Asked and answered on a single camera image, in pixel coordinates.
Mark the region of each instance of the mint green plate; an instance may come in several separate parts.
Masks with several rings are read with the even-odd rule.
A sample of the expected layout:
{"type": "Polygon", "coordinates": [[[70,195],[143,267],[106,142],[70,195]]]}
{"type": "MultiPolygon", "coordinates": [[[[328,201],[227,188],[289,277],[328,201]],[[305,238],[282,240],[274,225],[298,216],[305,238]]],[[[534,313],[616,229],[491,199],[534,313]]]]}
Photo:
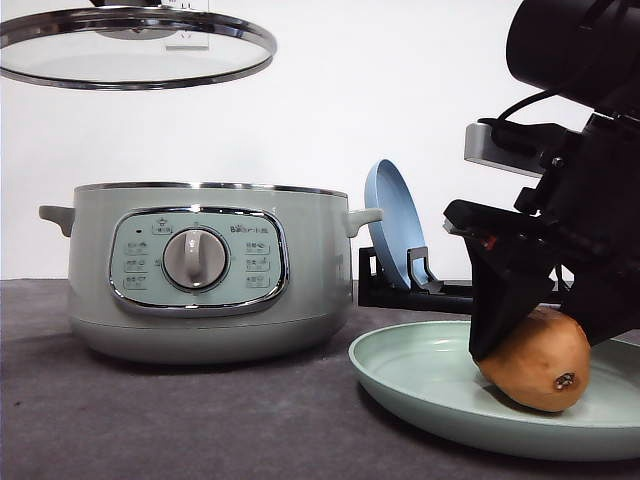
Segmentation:
{"type": "Polygon", "coordinates": [[[349,357],[383,407],[440,437],[546,460],[640,457],[640,347],[596,346],[583,397],[547,414],[519,406],[484,379],[468,353],[469,328],[463,321],[384,328],[355,340],[349,357]]]}

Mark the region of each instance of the white wall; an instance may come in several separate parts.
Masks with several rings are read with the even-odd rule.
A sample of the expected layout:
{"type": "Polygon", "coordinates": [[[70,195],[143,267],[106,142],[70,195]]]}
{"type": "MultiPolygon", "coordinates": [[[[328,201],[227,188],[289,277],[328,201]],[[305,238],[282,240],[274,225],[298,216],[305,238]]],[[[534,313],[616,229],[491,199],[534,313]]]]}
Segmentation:
{"type": "MultiPolygon", "coordinates": [[[[51,5],[3,2],[3,17],[51,5]]],[[[73,188],[115,181],[238,181],[345,191],[364,205],[371,165],[404,173],[443,278],[470,278],[442,229],[455,198],[511,208],[530,179],[462,160],[465,126],[534,90],[513,80],[505,41],[518,0],[215,0],[267,27],[273,65],[223,85],[82,92],[2,80],[2,277],[65,277],[68,239],[37,218],[73,188]]],[[[561,99],[516,115],[581,129],[561,99]]],[[[366,229],[354,252],[370,242],[366,229]]]]}

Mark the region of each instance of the cooker handle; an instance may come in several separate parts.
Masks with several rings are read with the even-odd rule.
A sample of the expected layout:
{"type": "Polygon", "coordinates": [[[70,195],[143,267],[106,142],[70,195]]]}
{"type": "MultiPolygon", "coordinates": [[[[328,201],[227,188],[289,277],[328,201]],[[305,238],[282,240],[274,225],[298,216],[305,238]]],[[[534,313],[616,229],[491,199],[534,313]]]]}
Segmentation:
{"type": "Polygon", "coordinates": [[[60,226],[62,234],[65,237],[71,236],[71,230],[73,229],[73,222],[76,218],[75,208],[67,207],[53,207],[51,205],[43,205],[39,208],[38,214],[43,220],[49,220],[60,226]]]}
{"type": "Polygon", "coordinates": [[[365,208],[347,213],[347,237],[354,238],[363,226],[382,220],[381,208],[365,208]]]}

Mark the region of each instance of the dish rack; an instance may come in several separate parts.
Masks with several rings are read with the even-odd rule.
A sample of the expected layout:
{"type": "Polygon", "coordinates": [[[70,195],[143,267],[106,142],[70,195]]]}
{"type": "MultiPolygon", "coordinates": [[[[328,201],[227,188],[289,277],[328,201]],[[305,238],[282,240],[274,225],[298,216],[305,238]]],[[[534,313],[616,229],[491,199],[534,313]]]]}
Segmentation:
{"type": "MultiPolygon", "coordinates": [[[[375,248],[359,250],[358,305],[361,307],[397,308],[404,310],[473,313],[473,283],[468,280],[440,280],[429,269],[427,247],[407,250],[407,267],[411,289],[404,290],[389,283],[378,260],[375,248]],[[415,262],[422,261],[428,281],[421,283],[413,271],[415,262]]],[[[558,284],[545,303],[559,305],[562,292],[558,284]]]]}

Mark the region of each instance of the glass lid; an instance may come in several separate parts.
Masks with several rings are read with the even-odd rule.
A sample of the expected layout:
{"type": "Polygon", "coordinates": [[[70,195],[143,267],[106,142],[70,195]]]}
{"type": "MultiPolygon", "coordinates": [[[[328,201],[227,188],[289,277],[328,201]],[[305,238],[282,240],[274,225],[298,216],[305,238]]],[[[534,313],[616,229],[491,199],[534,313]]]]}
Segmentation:
{"type": "Polygon", "coordinates": [[[164,6],[46,12],[0,25],[5,77],[88,90],[160,90],[227,82],[266,68],[271,33],[216,13],[164,6]]]}

